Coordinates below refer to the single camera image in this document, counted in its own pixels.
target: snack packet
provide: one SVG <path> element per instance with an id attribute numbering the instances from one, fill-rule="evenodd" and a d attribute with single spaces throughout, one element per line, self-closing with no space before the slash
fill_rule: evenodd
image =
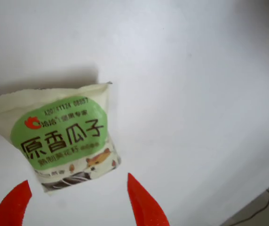
<path id="1" fill-rule="evenodd" d="M 107 131 L 108 86 L 0 96 L 0 134 L 26 157 L 45 192 L 98 178 L 120 164 Z"/>

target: green oval label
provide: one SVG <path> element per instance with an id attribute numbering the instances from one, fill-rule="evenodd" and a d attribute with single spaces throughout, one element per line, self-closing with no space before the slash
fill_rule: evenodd
<path id="1" fill-rule="evenodd" d="M 10 135 L 36 170 L 91 155 L 104 147 L 106 138 L 106 112 L 87 97 L 69 97 L 28 112 Z"/>

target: cartoon hamster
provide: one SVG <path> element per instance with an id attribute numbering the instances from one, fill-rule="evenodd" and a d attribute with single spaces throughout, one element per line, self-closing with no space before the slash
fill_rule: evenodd
<path id="1" fill-rule="evenodd" d="M 93 158 L 87 158 L 87 167 L 84 169 L 84 172 L 89 173 L 91 179 L 94 179 L 116 168 L 117 164 L 117 155 L 112 153 L 109 148 L 106 148 L 102 153 Z"/>

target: red logo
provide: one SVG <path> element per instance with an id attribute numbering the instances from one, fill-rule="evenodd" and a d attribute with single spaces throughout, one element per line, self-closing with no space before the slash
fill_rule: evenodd
<path id="1" fill-rule="evenodd" d="M 30 128 L 30 129 L 39 129 L 41 127 L 40 121 L 38 120 L 37 117 L 29 117 L 25 121 L 25 125 L 26 125 L 26 127 Z"/>

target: white table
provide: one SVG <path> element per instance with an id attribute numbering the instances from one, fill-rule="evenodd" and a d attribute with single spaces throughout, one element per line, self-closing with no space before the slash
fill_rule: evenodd
<path id="1" fill-rule="evenodd" d="M 0 136 L 0 202 L 29 180 L 25 226 L 135 226 L 128 172 L 172 226 L 217 226 L 269 186 L 269 1 L 0 0 L 0 93 L 82 75 L 114 83 L 122 165 L 49 197 Z"/>

